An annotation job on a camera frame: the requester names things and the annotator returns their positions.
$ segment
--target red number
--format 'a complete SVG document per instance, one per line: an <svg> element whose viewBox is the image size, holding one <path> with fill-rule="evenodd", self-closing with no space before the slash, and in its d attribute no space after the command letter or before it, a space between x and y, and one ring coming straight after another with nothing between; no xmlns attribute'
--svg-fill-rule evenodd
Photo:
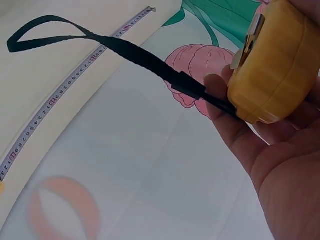
<svg viewBox="0 0 320 240"><path fill-rule="evenodd" d="M50 102L49 102L49 105L50 105L50 106L53 106L53 105L55 105L56 102L57 102L57 99L52 98L52 99L50 100Z"/></svg>
<svg viewBox="0 0 320 240"><path fill-rule="evenodd" d="M92 61L92 62L94 62L96 59L97 59L97 57L96 57L96 56L92 56L92 57L90 57L90 61Z"/></svg>
<svg viewBox="0 0 320 240"><path fill-rule="evenodd" d="M10 159L11 161L13 161L13 160L16 159L16 156L17 156L17 154L13 151L13 152L11 153L9 159Z"/></svg>

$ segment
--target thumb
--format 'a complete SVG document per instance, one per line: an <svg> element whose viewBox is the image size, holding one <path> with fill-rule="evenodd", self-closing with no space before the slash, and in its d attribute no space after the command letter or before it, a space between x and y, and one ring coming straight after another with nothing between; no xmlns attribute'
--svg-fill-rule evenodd
<svg viewBox="0 0 320 240"><path fill-rule="evenodd" d="M320 0L289 0L297 9L320 26Z"/></svg>

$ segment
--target measuring tape blade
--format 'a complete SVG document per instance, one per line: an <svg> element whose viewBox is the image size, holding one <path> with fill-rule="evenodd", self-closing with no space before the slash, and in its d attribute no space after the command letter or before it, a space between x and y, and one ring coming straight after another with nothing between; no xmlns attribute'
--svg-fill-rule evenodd
<svg viewBox="0 0 320 240"><path fill-rule="evenodd" d="M147 16L150 12L155 12L156 9L148 6L146 9L138 13L135 17L131 18L126 24L120 27L111 36L114 38L121 38L127 31L129 31L134 25L136 25L141 19ZM47 99L42 105L40 110L34 115L27 127L24 128L19 135L10 151L4 158L0 165L0 182L6 177L10 167L18 157L19 153L35 132L37 127L48 115L50 110L60 100L60 98L68 91L68 89L77 81L77 79L107 50L104 45L97 47L79 66L62 82L62 84L54 91L54 93Z"/></svg>

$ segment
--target fingernail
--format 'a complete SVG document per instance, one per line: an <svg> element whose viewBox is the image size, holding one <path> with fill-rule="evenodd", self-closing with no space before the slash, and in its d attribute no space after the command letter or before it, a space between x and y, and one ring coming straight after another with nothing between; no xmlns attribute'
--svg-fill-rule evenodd
<svg viewBox="0 0 320 240"><path fill-rule="evenodd" d="M207 73L207 74L204 75L203 81L205 81L208 78L212 78L213 76L216 76L216 75L217 74L215 74L215 73Z"/></svg>

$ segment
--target yellow tape measure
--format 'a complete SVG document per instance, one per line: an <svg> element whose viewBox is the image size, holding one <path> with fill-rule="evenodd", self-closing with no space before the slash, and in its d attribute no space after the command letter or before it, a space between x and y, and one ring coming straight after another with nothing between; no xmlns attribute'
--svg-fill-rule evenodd
<svg viewBox="0 0 320 240"><path fill-rule="evenodd" d="M273 0L254 17L231 68L228 99L237 116L250 124L281 121L316 82L320 29L288 0Z"/></svg>

